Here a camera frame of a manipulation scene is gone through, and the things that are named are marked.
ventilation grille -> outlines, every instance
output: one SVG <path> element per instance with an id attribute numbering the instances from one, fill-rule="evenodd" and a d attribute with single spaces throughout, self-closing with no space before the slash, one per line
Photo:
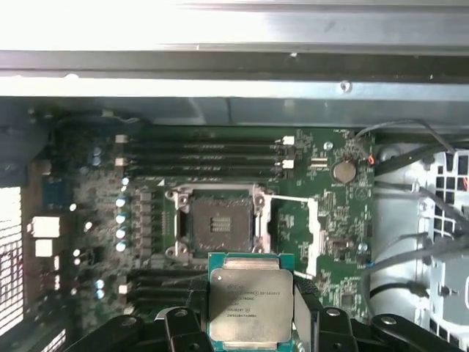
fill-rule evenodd
<path id="1" fill-rule="evenodd" d="M 44 347 L 41 352 L 56 352 L 65 344 L 65 329 L 63 329 L 57 336 L 55 336 L 52 341 Z"/>
<path id="2" fill-rule="evenodd" d="M 21 189 L 0 188 L 0 336 L 22 320 Z"/>
<path id="3" fill-rule="evenodd" d="M 466 194 L 469 187 L 467 152 L 459 151 L 456 155 L 445 154 L 445 166 L 439 166 L 436 178 L 435 195 L 450 205 L 460 203 L 462 194 Z M 469 207 L 464 202 L 457 208 L 469 215 Z M 448 236 L 454 232 L 454 220 L 446 216 L 439 207 L 435 207 L 435 219 L 433 222 L 433 238 Z"/>
<path id="4" fill-rule="evenodd" d="M 439 336 L 441 339 L 448 341 L 453 346 L 461 347 L 459 339 L 454 336 L 451 332 L 440 326 L 436 321 L 430 319 L 430 331 Z"/>

black memory slot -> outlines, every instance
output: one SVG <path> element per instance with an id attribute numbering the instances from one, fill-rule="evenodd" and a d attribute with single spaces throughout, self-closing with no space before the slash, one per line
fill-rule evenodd
<path id="1" fill-rule="evenodd" d="M 134 177 L 281 177 L 283 172 L 275 167 L 248 168 L 246 166 L 203 167 L 152 167 L 135 166 L 126 169 L 126 174 Z"/>
<path id="2" fill-rule="evenodd" d="M 130 165 L 151 165 L 151 166 L 158 166 L 158 167 L 170 167 L 170 166 L 181 166 L 181 167 L 192 167 L 192 166 L 212 166 L 212 167 L 220 167 L 220 166 L 274 166 L 275 163 L 280 162 L 280 159 L 232 159 L 232 158 L 206 158 L 201 156 L 197 159 L 190 159 L 190 158 L 153 158 L 151 155 L 146 157 L 138 157 L 132 158 L 128 161 Z"/>
<path id="3" fill-rule="evenodd" d="M 252 143 L 239 143 L 239 144 L 214 144 L 213 142 L 199 143 L 138 143 L 126 144 L 126 153 L 223 153 L 223 154 L 236 154 L 236 153 L 282 153 L 287 151 L 283 145 L 277 144 L 252 144 Z"/>

screw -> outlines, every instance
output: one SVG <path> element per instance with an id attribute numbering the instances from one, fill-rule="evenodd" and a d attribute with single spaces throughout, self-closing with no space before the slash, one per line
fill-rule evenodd
<path id="1" fill-rule="evenodd" d="M 381 321 L 384 322 L 386 325 L 396 325 L 396 319 L 391 318 L 391 317 L 382 317 Z"/>
<path id="2" fill-rule="evenodd" d="M 261 197 L 261 196 L 258 196 L 254 199 L 254 202 L 256 203 L 256 205 L 260 206 L 260 205 L 264 205 L 264 198 Z"/>
<path id="3" fill-rule="evenodd" d="M 122 322 L 122 326 L 132 326 L 136 322 L 137 320 L 134 317 L 125 318 L 125 320 Z"/>
<path id="4" fill-rule="evenodd" d="M 331 317 L 338 317 L 340 315 L 340 312 L 337 309 L 328 309 L 326 311 Z"/>
<path id="5" fill-rule="evenodd" d="M 174 315 L 176 315 L 178 318 L 185 317 L 188 314 L 188 311 L 185 309 L 180 309 Z"/>
<path id="6" fill-rule="evenodd" d="M 349 81 L 340 82 L 340 90 L 344 93 L 348 93 L 352 90 L 352 84 Z"/>
<path id="7" fill-rule="evenodd" d="M 334 143 L 333 142 L 326 142 L 326 143 L 324 143 L 323 148 L 324 148 L 324 150 L 327 150 L 327 151 L 332 150 L 332 148 L 334 148 Z"/>

intel xeon processor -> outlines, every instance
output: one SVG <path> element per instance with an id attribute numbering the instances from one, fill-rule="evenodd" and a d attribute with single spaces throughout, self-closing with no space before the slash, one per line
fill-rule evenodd
<path id="1" fill-rule="evenodd" d="M 225 349 L 275 350 L 292 336 L 292 273 L 272 257 L 226 258 L 210 272 L 209 316 Z"/>

capacitor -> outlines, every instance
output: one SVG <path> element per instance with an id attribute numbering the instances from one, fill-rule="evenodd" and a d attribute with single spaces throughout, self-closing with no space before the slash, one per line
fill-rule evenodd
<path id="1" fill-rule="evenodd" d="M 117 224 L 124 224 L 125 222 L 125 215 L 124 214 L 119 214 L 116 216 L 116 223 Z"/>
<path id="2" fill-rule="evenodd" d="M 352 161 L 340 161 L 332 166 L 332 176 L 337 182 L 350 183 L 357 176 L 357 167 Z"/>
<path id="3" fill-rule="evenodd" d="M 104 281 L 102 279 L 96 280 L 95 287 L 98 290 L 102 290 L 104 288 Z"/>
<path id="4" fill-rule="evenodd" d="M 85 223 L 85 231 L 90 231 L 92 227 L 93 227 L 93 223 L 92 223 L 92 222 L 87 221 L 87 222 Z"/>
<path id="5" fill-rule="evenodd" d="M 101 152 L 102 152 L 101 148 L 99 148 L 99 147 L 94 147 L 93 148 L 93 156 L 100 156 Z"/>
<path id="6" fill-rule="evenodd" d="M 103 290 L 97 290 L 96 291 L 96 298 L 97 299 L 103 299 L 104 297 L 104 291 Z"/>
<path id="7" fill-rule="evenodd" d="M 125 198 L 124 197 L 119 197 L 116 199 L 116 206 L 118 208 L 122 208 L 125 205 Z"/>
<path id="8" fill-rule="evenodd" d="M 118 229 L 116 231 L 116 237 L 118 239 L 122 239 L 122 238 L 124 238 L 124 236 L 125 236 L 125 230 L 124 229 Z"/>
<path id="9" fill-rule="evenodd" d="M 118 252 L 123 252 L 125 250 L 125 242 L 124 241 L 120 241 L 117 245 L 116 245 L 116 250 Z"/>
<path id="10" fill-rule="evenodd" d="M 92 159 L 92 162 L 91 164 L 93 166 L 99 166 L 101 165 L 101 158 L 99 156 L 94 156 L 93 159 Z"/>

